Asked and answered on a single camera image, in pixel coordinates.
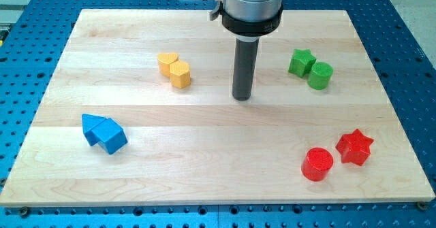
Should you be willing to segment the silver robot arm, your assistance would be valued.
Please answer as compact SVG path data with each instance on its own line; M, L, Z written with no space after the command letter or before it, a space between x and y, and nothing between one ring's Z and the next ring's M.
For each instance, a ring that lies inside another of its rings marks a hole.
M263 35L273 32L281 22L282 0L215 0L209 20L221 17L222 25L237 40L256 42Z

